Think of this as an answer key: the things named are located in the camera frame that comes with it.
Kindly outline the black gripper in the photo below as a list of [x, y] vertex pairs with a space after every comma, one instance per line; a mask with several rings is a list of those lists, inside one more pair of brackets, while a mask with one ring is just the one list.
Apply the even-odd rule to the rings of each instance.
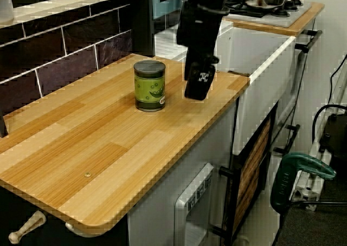
[[[214, 49], [225, 15], [225, 8], [215, 10], [189, 1], [183, 3], [176, 41], [188, 48], [186, 63], [192, 63], [184, 93], [186, 98], [202, 101], [208, 94], [216, 72], [212, 64], [219, 62]], [[211, 64], [198, 63], [205, 61]]]

